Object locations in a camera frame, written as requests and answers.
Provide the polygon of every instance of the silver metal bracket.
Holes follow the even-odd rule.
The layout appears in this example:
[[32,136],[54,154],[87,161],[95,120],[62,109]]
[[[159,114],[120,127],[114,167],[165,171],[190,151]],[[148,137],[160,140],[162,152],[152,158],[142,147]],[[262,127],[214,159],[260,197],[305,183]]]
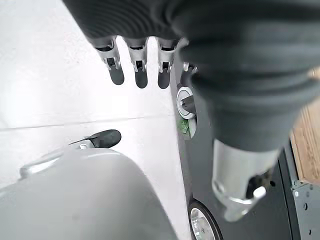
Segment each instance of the silver metal bracket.
[[166,68],[167,73],[170,73],[172,65],[174,64],[176,47],[173,50],[163,50],[163,46],[158,41],[158,64],[159,72],[164,72],[164,63],[168,63]]
[[112,45],[109,47],[111,49],[107,51],[101,51],[99,49],[96,49],[96,50],[99,53],[102,61],[105,63],[109,71],[112,70],[113,66],[115,66],[116,69],[120,69],[121,68],[120,55],[119,55],[118,46],[117,46],[115,37],[112,40]]
[[266,195],[266,186],[254,186],[248,198],[249,182],[273,169],[279,150],[266,152],[245,151],[214,140],[212,189],[224,205],[223,217],[235,222],[246,215]]
[[183,70],[184,70],[185,72],[188,72],[188,71],[189,71],[189,68],[192,69],[192,72],[191,72],[192,74],[195,74],[195,73],[198,72],[198,67],[197,67],[197,66],[190,65],[189,62],[183,62]]
[[129,54],[130,54],[130,58],[131,58],[131,62],[134,68],[135,72],[138,72],[138,68],[140,66],[137,65],[137,62],[141,61],[142,65],[142,71],[145,72],[146,71],[146,65],[147,65],[147,45],[143,45],[141,46],[141,49],[133,49],[131,47],[128,48],[129,49]]

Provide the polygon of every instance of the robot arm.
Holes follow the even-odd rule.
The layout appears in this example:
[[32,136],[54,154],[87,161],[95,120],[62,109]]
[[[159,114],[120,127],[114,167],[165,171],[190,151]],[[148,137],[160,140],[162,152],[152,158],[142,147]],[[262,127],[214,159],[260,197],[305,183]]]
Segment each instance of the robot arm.
[[[196,66],[190,69],[196,69],[192,86],[205,99],[212,122],[212,189],[224,205],[227,221],[245,215],[266,194],[279,151],[300,109],[320,92],[319,82],[308,76],[320,65],[319,1],[64,3],[96,49],[107,47],[108,39],[116,35],[161,39],[159,79],[172,65],[172,55],[167,53],[173,53],[181,37],[189,40],[180,55]],[[128,46],[132,52],[142,49]],[[139,68],[144,71],[146,62],[137,56],[131,54],[136,74]],[[161,88],[168,86],[168,80],[159,82]]]

